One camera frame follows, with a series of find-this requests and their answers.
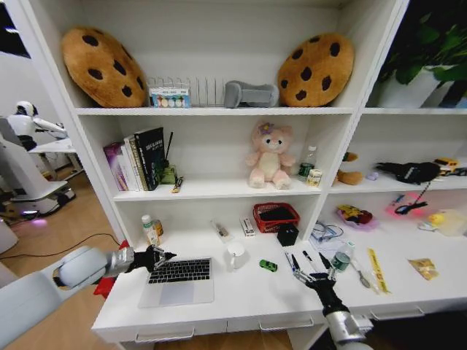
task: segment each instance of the chocolate chip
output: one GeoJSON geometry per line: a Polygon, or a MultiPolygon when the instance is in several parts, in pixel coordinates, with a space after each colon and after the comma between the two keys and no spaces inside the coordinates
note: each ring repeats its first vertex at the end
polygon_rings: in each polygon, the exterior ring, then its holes
{"type": "Polygon", "coordinates": [[[140,77],[137,77],[137,78],[136,78],[136,82],[138,82],[138,85],[139,85],[139,87],[141,88],[141,90],[144,90],[143,82],[141,81],[141,78],[140,78],[140,77]]]}
{"type": "Polygon", "coordinates": [[[124,86],[123,89],[122,89],[122,93],[123,95],[125,95],[126,97],[130,97],[131,94],[133,93],[133,91],[131,91],[131,87],[129,86],[124,86]]]}
{"type": "Polygon", "coordinates": [[[114,60],[114,68],[117,69],[120,72],[120,74],[126,75],[126,70],[117,60],[114,60]]]}
{"type": "Polygon", "coordinates": [[[323,91],[326,91],[331,86],[331,77],[325,77],[321,82],[321,86],[323,87],[323,91]]]}
{"type": "Polygon", "coordinates": [[[125,54],[131,59],[133,60],[133,58],[131,57],[131,55],[128,53],[128,51],[126,50],[126,48],[122,45],[122,49],[123,51],[125,51],[125,54]]]}
{"type": "Polygon", "coordinates": [[[312,77],[312,70],[309,67],[305,67],[305,69],[300,73],[300,77],[306,82],[312,77]]]}
{"type": "Polygon", "coordinates": [[[92,76],[92,78],[97,79],[97,80],[102,80],[102,72],[99,71],[98,69],[88,69],[89,75],[92,76]]]}
{"type": "Polygon", "coordinates": [[[298,60],[302,53],[304,53],[304,50],[303,49],[298,49],[292,54],[292,58],[294,60],[298,60]]]}
{"type": "Polygon", "coordinates": [[[304,98],[306,98],[306,91],[305,90],[300,90],[299,93],[297,93],[295,95],[295,97],[297,98],[297,100],[301,101],[303,100],[304,98]]]}
{"type": "Polygon", "coordinates": [[[82,40],[83,40],[86,44],[88,44],[88,45],[90,45],[90,46],[97,46],[97,45],[99,45],[99,42],[97,41],[97,39],[96,39],[94,36],[92,36],[92,35],[83,35],[83,36],[82,36],[82,40]]]}
{"type": "Polygon", "coordinates": [[[331,47],[329,47],[329,51],[331,53],[331,56],[336,57],[339,54],[339,51],[341,50],[341,45],[338,42],[333,42],[331,44],[331,47]]]}

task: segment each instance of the black box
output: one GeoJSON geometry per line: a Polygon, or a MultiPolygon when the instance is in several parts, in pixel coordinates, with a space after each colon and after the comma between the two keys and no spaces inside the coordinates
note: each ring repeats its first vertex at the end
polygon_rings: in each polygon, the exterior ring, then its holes
{"type": "Polygon", "coordinates": [[[279,226],[279,232],[277,239],[282,246],[292,246],[295,244],[295,240],[298,236],[298,228],[293,224],[283,224],[279,226]]]}

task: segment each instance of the cookie pillow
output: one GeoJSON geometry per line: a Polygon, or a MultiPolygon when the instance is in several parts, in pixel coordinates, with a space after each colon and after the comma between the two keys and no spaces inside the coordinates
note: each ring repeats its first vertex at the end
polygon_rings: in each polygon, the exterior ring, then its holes
{"type": "Polygon", "coordinates": [[[147,86],[138,63],[113,36],[76,27],[61,41],[66,68],[74,82],[103,107],[141,107],[147,86]]]}
{"type": "Polygon", "coordinates": [[[280,67],[280,101],[290,107],[328,104],[347,84],[353,60],[353,45],[340,34],[316,35],[302,42],[280,67]]]}

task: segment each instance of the green toy car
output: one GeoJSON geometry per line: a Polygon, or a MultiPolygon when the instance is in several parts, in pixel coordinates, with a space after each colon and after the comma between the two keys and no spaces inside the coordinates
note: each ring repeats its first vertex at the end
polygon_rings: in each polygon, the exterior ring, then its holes
{"type": "Polygon", "coordinates": [[[268,260],[261,260],[260,267],[265,268],[266,270],[270,270],[271,272],[277,271],[277,264],[274,264],[268,260]]]}

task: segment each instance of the book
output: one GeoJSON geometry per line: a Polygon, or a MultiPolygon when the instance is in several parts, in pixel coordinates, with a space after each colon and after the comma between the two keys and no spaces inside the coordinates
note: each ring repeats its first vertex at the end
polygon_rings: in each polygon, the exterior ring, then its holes
{"type": "Polygon", "coordinates": [[[159,185],[163,173],[163,128],[138,131],[134,134],[134,139],[147,189],[153,191],[159,185]]]}
{"type": "Polygon", "coordinates": [[[130,163],[130,156],[126,150],[125,144],[120,144],[120,148],[122,149],[122,155],[121,160],[120,156],[118,156],[118,162],[120,163],[120,167],[123,170],[123,175],[125,177],[126,184],[128,185],[128,189],[130,191],[139,191],[138,183],[136,182],[136,177],[134,175],[134,170],[130,163]]]}
{"type": "Polygon", "coordinates": [[[146,179],[144,177],[143,167],[139,160],[138,148],[134,136],[130,136],[128,143],[130,144],[131,154],[133,155],[136,172],[138,173],[138,179],[141,182],[141,188],[143,191],[147,191],[146,179]]]}
{"type": "Polygon", "coordinates": [[[131,145],[130,145],[130,140],[131,139],[134,140],[133,135],[125,137],[123,139],[123,142],[125,143],[125,148],[126,148],[126,151],[128,153],[128,156],[130,158],[130,164],[131,164],[131,167],[133,169],[134,177],[136,179],[136,183],[138,185],[138,188],[139,188],[140,191],[144,191],[143,184],[141,182],[141,178],[139,177],[138,168],[136,166],[136,161],[135,161],[134,156],[133,156],[133,151],[131,150],[131,145]]]}
{"type": "Polygon", "coordinates": [[[128,191],[128,185],[125,182],[122,168],[120,167],[120,163],[118,162],[118,155],[122,154],[120,144],[118,142],[108,144],[104,147],[104,153],[105,157],[107,158],[107,162],[110,166],[110,171],[112,172],[112,175],[115,179],[115,183],[117,184],[118,190],[128,191]]]}

